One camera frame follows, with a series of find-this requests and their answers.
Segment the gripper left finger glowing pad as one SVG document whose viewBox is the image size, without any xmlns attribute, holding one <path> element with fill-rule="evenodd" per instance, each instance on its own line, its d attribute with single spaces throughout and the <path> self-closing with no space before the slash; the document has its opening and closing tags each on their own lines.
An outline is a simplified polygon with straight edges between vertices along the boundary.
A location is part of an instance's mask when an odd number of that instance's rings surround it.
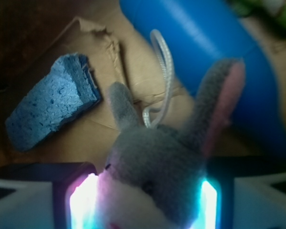
<svg viewBox="0 0 286 229">
<path fill-rule="evenodd" d="M 0 167 L 0 229 L 69 229 L 70 198 L 96 168 L 89 162 Z"/>
</svg>

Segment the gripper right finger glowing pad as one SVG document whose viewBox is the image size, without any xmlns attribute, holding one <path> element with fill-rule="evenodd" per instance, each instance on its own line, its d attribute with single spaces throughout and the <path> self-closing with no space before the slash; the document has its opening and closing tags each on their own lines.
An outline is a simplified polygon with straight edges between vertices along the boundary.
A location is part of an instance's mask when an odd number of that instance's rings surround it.
<svg viewBox="0 0 286 229">
<path fill-rule="evenodd" d="M 286 160 L 214 157 L 194 229 L 286 229 Z"/>
</svg>

